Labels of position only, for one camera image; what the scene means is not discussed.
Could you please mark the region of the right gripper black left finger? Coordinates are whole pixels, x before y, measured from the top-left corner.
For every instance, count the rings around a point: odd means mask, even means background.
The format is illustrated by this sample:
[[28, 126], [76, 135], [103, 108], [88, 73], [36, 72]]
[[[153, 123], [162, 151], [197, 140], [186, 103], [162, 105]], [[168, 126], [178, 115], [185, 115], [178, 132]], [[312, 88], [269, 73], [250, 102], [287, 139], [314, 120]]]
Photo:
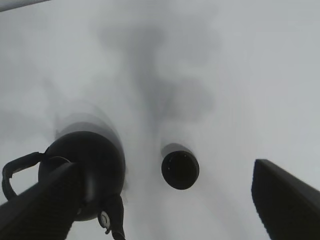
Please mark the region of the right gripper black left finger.
[[64, 240], [83, 199], [83, 174], [66, 163], [0, 206], [2, 240]]

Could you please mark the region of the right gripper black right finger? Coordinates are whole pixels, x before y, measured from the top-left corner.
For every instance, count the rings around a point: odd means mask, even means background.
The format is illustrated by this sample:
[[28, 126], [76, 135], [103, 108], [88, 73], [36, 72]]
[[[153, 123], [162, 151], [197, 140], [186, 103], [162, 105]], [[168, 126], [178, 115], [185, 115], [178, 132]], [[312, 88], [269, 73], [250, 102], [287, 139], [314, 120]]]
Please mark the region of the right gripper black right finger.
[[254, 162], [251, 196], [272, 240], [320, 238], [320, 192], [267, 159]]

